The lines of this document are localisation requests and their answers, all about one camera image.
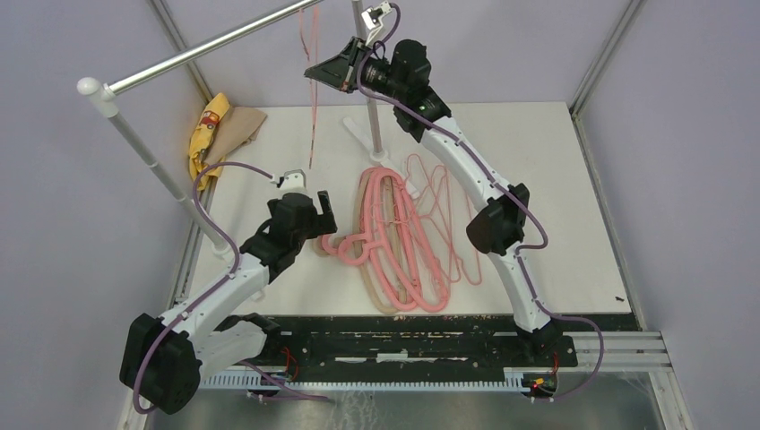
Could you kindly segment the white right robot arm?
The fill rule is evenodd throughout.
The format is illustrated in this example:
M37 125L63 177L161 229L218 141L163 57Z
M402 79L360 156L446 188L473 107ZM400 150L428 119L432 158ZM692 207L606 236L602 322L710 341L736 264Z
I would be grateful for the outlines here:
M356 90L393 105L399 127L435 155L476 210L466 228L473 247L492 262L513 308L520 359L539 366L549 359L562 331L540 302L518 253L523 246L530 191L512 185L475 150L433 90L427 49L398 42L389 59L376 58L356 37L337 55L307 68L306 78L344 93Z

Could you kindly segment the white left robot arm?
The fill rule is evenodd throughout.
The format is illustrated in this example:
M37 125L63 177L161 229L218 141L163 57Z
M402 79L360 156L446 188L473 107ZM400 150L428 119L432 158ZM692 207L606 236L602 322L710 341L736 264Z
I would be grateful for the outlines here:
M291 192L268 201L270 218L212 284L158 317L133 320L118 378L134 401L174 414L209 377L248 358L269 365L280 357L281 339L262 316L233 313L287 270L306 241L336 232L330 195L317 196Z

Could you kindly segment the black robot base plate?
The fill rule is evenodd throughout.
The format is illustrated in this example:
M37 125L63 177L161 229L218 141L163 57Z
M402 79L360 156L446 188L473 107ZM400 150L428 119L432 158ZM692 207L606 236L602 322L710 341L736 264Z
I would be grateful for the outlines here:
M259 317L266 341L250 357L298 383L491 383L511 370L580 369L588 335L609 345L631 314L568 315L536 334L508 315Z

